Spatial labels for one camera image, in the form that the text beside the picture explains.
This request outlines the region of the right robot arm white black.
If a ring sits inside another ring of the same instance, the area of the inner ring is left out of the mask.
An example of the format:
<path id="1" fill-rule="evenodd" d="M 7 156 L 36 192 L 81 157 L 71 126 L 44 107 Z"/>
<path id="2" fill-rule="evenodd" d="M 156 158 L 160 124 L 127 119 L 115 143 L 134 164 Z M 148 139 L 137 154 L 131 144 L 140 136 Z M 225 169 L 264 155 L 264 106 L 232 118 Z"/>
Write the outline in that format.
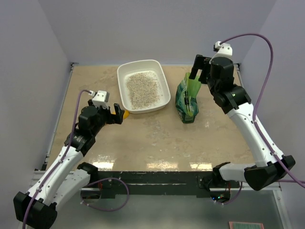
<path id="1" fill-rule="evenodd" d="M 254 158 L 254 164 L 222 163 L 213 168 L 212 181 L 224 187 L 230 180 L 246 182 L 253 190 L 282 179 L 295 165 L 293 156 L 286 156 L 276 146 L 253 115 L 254 106 L 246 90 L 234 83 L 234 64 L 226 57 L 208 58 L 197 55 L 189 78 L 206 84 L 215 103 L 228 115 L 245 139 Z"/>

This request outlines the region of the white litter box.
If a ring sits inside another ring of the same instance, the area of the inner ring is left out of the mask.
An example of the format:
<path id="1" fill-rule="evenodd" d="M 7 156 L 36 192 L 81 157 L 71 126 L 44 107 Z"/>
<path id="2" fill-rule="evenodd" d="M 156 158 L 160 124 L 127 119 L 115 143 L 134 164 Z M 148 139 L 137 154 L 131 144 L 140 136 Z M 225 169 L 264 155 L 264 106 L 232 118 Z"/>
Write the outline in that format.
<path id="1" fill-rule="evenodd" d="M 123 107 L 131 114 L 144 114 L 164 108 L 171 99 L 169 86 L 157 60 L 122 64 L 117 80 Z"/>

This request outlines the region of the green litter bag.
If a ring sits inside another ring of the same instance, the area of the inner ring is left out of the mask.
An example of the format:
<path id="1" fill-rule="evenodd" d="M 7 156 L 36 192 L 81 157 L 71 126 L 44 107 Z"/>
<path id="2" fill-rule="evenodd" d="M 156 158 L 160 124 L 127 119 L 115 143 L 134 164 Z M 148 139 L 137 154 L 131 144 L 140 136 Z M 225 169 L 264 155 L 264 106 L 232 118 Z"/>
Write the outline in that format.
<path id="1" fill-rule="evenodd" d="M 175 107 L 184 124 L 193 123 L 199 113 L 196 97 L 201 88 L 201 83 L 198 81 L 198 76 L 195 79 L 189 77 L 190 73 L 187 72 L 177 86 L 175 95 Z"/>

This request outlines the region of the orange plastic scoop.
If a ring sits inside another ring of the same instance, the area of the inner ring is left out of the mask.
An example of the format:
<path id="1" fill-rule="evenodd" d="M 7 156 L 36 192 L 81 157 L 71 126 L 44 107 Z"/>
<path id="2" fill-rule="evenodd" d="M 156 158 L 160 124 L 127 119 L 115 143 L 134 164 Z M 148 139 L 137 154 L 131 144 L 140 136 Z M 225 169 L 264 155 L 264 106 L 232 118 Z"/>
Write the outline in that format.
<path id="1" fill-rule="evenodd" d="M 126 110 L 119 110 L 119 111 L 115 111 L 114 113 L 112 113 L 112 118 L 113 120 L 121 121 L 126 119 L 129 116 L 129 112 Z"/>

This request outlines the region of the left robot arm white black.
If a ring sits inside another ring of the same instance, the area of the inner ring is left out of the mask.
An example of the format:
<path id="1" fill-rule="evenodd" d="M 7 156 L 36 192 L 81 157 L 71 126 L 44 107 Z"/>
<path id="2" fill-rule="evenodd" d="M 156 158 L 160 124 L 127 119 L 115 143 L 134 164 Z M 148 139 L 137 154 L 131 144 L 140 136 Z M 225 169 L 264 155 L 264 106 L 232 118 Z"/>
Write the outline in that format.
<path id="1" fill-rule="evenodd" d="M 60 206 L 75 192 L 98 184 L 97 167 L 81 163 L 105 125 L 122 124 L 124 110 L 114 104 L 114 113 L 104 102 L 88 101 L 80 114 L 73 117 L 72 130 L 57 159 L 44 175 L 26 192 L 13 199 L 16 218 L 22 228 L 49 229 Z"/>

